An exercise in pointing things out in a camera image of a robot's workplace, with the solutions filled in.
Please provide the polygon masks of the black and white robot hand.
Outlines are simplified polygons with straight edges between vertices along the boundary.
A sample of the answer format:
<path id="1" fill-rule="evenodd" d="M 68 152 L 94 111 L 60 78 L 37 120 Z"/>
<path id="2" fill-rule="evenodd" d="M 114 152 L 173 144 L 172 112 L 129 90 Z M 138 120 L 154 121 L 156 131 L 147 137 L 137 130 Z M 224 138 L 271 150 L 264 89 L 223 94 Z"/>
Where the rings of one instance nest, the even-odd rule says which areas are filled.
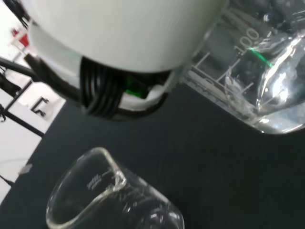
<path id="1" fill-rule="evenodd" d="M 124 121 L 158 110 L 190 68 L 225 0 L 23 0 L 26 62 L 85 115 Z"/>

